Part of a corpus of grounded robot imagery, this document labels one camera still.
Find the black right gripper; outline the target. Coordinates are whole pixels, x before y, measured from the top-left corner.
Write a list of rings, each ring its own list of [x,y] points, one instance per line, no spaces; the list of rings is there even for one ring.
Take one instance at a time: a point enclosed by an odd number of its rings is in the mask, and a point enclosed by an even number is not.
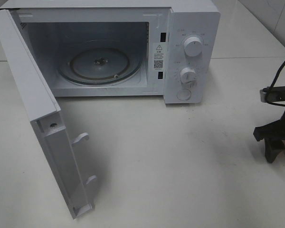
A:
[[[285,101],[285,95],[278,96],[278,101]],[[285,150],[285,111],[280,120],[256,127],[253,135],[258,142],[264,140],[265,159],[268,163],[273,163],[278,154]]]

